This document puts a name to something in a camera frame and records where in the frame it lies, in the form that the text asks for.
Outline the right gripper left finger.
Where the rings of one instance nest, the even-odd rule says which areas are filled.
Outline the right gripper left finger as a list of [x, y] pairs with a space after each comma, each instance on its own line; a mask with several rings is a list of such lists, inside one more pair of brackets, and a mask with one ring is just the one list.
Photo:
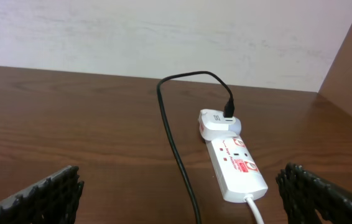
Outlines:
[[0, 223], [74, 224], [84, 188], [78, 170], [66, 166], [0, 201]]

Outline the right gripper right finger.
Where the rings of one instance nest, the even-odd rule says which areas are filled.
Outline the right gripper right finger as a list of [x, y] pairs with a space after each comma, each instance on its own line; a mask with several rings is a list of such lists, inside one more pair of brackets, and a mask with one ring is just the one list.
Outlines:
[[289, 224], [352, 223], [352, 193], [288, 163], [276, 177]]

